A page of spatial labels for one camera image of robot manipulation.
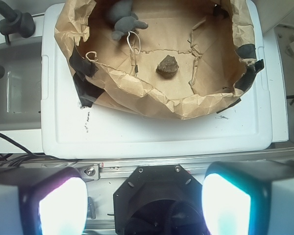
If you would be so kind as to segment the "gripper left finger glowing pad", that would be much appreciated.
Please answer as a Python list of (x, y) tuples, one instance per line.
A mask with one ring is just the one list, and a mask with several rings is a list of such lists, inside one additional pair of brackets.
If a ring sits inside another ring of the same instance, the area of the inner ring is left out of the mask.
[(80, 235), (87, 210), (73, 167), (0, 167), (0, 235)]

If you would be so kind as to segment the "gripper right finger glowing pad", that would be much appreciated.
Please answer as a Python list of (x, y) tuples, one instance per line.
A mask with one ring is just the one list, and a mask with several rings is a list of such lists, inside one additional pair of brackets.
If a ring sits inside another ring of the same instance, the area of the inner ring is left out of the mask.
[(212, 235), (294, 235), (294, 161), (213, 162), (201, 204)]

